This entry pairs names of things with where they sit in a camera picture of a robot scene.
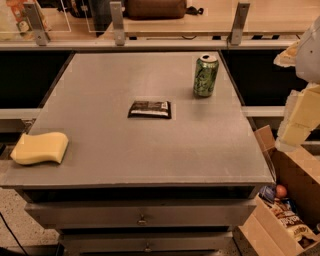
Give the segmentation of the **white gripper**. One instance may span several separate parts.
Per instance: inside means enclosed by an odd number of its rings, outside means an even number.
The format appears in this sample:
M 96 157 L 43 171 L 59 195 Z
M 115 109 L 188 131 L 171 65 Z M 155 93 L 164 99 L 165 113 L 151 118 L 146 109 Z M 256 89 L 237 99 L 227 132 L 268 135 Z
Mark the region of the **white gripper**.
M 292 90 L 287 98 L 284 119 L 277 132 L 275 147 L 282 152 L 294 151 L 320 125 L 320 16 L 273 63 L 294 67 L 296 75 L 311 82 L 302 91 Z

